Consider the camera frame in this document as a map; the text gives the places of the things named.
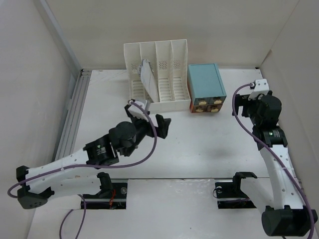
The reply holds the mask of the aluminium rail frame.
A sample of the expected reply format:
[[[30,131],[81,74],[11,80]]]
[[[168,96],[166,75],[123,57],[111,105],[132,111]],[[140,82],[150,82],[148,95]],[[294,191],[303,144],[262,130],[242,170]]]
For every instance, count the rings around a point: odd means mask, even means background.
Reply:
[[[72,154],[79,129],[92,71],[80,70],[71,97],[66,104],[51,162]]]

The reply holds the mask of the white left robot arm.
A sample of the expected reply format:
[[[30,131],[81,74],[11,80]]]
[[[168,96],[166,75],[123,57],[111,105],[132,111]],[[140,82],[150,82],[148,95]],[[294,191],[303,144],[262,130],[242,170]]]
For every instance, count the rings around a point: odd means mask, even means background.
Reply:
[[[114,187],[106,170],[145,162],[154,153],[157,140],[167,137],[171,123],[170,118],[159,114],[152,122],[148,109],[137,101],[127,104],[125,111],[130,121],[118,123],[106,135],[71,155],[36,168],[18,167],[16,198],[22,208],[35,209],[52,199],[71,195],[111,196]],[[154,139],[150,153],[138,162],[119,165],[119,157],[129,157],[146,136]]]

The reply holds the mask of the white paper booklet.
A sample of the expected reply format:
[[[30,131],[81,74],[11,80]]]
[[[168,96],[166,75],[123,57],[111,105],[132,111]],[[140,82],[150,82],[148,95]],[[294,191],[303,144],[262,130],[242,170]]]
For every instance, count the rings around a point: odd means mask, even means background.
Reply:
[[[138,75],[151,100],[154,103],[158,103],[160,101],[158,86],[152,71],[151,62],[148,59],[142,60],[138,67]]]

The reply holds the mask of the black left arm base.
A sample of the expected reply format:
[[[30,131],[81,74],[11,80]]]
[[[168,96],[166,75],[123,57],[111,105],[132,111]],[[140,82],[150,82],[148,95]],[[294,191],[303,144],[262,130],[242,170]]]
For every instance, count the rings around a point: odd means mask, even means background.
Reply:
[[[81,208],[90,210],[122,210],[126,209],[128,179],[111,179],[110,175],[100,172],[96,176],[97,183],[92,181],[91,184],[97,184],[97,192],[83,194]]]

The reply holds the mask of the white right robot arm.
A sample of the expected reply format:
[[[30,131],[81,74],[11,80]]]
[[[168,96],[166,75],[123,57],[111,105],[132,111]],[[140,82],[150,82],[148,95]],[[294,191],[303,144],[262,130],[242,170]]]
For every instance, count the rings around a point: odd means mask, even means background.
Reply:
[[[293,167],[288,154],[288,142],[278,126],[282,109],[281,101],[271,92],[240,95],[234,93],[232,109],[235,119],[242,107],[242,116],[249,118],[252,130],[242,128],[254,139],[271,182],[272,193],[265,191],[258,177],[252,172],[237,172],[231,183],[236,196],[246,194],[261,213],[262,227],[270,237],[312,238],[316,210],[310,204],[299,183],[293,176]]]

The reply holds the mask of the teal mini drawer cabinet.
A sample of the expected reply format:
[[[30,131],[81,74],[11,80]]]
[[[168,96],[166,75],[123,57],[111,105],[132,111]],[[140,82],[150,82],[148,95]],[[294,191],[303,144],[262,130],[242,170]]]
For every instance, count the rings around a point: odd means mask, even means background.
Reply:
[[[187,84],[192,113],[217,113],[221,110],[227,94],[218,64],[189,64]]]

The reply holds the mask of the white four-slot file organizer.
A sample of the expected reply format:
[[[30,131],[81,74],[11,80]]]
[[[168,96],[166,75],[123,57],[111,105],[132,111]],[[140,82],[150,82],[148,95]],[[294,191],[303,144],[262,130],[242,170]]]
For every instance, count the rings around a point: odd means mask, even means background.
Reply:
[[[154,113],[187,110],[190,106],[187,54],[186,39],[124,44],[130,98],[150,101],[150,111]],[[150,63],[159,97],[157,102],[142,83],[140,66],[143,60]]]

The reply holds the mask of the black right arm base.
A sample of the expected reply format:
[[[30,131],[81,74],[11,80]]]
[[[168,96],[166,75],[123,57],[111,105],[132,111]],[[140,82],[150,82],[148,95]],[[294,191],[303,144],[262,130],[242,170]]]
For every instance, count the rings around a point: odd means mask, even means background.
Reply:
[[[251,199],[241,190],[241,181],[258,177],[253,172],[236,172],[230,179],[218,179],[212,192],[218,209],[255,209]]]

